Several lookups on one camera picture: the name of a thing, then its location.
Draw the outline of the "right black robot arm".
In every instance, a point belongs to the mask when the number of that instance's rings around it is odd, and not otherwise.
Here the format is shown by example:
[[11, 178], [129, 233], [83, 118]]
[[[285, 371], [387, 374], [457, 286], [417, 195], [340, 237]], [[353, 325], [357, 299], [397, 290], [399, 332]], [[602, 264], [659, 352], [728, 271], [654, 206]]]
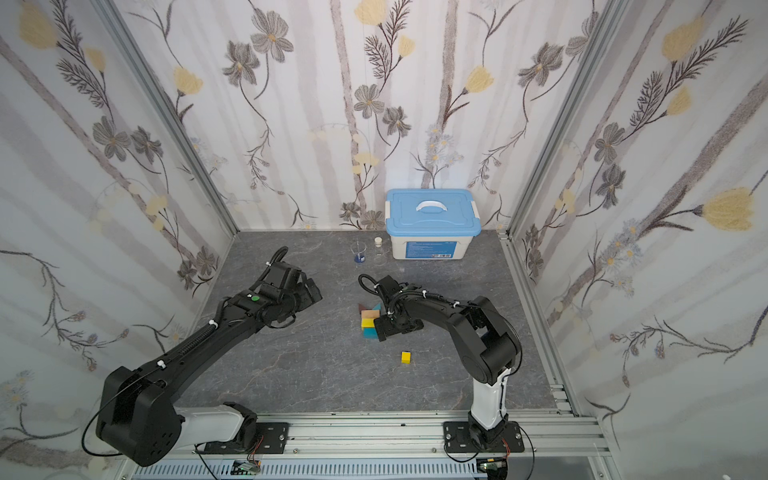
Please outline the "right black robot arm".
[[419, 331], [426, 323], [446, 331], [461, 364], [473, 379], [468, 413], [469, 441], [480, 451], [500, 443], [512, 448], [514, 431], [505, 406], [508, 381], [524, 358], [519, 335], [490, 299], [453, 300], [390, 276], [358, 276], [360, 287], [380, 300], [373, 320], [378, 341]]

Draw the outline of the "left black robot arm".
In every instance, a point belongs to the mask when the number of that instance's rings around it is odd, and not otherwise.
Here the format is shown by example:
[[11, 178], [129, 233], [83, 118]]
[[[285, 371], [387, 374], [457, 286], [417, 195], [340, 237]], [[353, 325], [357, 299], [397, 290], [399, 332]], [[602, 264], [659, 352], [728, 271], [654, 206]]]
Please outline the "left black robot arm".
[[175, 404], [235, 346], [263, 329], [291, 325], [297, 313], [321, 301], [315, 282], [285, 262], [288, 251], [280, 247], [249, 288], [223, 297], [213, 317], [187, 339], [133, 370], [111, 372], [84, 431], [112, 447], [113, 456], [123, 455], [142, 467], [187, 447], [212, 453], [257, 451], [265, 434], [249, 408], [234, 402], [194, 408]]

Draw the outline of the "small clear corked bottle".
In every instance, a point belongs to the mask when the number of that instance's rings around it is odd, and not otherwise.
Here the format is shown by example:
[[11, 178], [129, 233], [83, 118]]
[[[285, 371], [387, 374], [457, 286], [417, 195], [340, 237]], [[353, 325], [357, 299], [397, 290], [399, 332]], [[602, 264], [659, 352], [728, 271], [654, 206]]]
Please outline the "small clear corked bottle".
[[387, 254], [385, 251], [384, 240], [382, 237], [374, 238], [374, 264], [376, 266], [382, 266], [387, 262]]

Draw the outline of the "glass beaker blue liquid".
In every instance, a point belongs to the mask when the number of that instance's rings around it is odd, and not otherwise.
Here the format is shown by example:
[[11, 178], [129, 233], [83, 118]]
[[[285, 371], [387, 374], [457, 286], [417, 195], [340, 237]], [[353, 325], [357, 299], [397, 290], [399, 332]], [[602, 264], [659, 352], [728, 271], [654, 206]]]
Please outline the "glass beaker blue liquid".
[[367, 245], [362, 240], [354, 240], [351, 245], [351, 252], [353, 254], [353, 260], [357, 264], [362, 264], [366, 261]]

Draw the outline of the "blue lid storage box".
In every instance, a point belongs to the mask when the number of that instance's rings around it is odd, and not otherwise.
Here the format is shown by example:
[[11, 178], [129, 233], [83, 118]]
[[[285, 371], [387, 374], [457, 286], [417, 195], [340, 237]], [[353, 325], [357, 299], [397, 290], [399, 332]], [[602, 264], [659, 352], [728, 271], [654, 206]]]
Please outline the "blue lid storage box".
[[385, 224], [397, 260], [460, 260], [482, 231], [474, 198], [463, 189], [392, 189]]

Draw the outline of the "small circuit board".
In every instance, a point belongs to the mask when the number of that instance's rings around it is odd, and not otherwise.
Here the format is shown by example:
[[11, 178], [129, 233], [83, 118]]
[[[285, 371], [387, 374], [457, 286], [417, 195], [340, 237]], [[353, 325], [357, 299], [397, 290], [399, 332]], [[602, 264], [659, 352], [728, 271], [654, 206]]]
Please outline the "small circuit board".
[[249, 476], [261, 473], [261, 462], [258, 460], [235, 460], [230, 469], [233, 476]]

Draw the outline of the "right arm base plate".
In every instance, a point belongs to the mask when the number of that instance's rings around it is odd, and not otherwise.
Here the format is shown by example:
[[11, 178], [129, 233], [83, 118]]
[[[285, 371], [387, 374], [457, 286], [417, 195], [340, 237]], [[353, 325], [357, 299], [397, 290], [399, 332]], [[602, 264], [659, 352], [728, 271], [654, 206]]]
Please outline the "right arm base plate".
[[447, 421], [442, 424], [444, 446], [448, 453], [523, 453], [524, 435], [516, 422], [502, 421], [485, 430], [474, 421]]

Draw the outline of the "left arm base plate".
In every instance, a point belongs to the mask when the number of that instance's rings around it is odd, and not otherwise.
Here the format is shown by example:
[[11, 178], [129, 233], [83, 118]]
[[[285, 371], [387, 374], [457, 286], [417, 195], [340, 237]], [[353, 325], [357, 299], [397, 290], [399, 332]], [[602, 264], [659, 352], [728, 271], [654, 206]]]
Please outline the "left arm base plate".
[[245, 422], [232, 440], [208, 442], [198, 451], [209, 455], [283, 454], [289, 428], [288, 422]]

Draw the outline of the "aluminium frame rail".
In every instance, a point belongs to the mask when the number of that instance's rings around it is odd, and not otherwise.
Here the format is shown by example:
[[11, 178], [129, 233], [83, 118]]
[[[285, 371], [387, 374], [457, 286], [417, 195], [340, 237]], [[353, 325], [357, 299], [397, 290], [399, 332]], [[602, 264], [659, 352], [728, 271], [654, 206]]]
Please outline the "aluminium frame rail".
[[[261, 414], [259, 421], [289, 424], [283, 459], [440, 457], [448, 421], [465, 411], [394, 411]], [[510, 419], [533, 442], [538, 457], [609, 456], [609, 442], [593, 417], [557, 410], [512, 410]]]

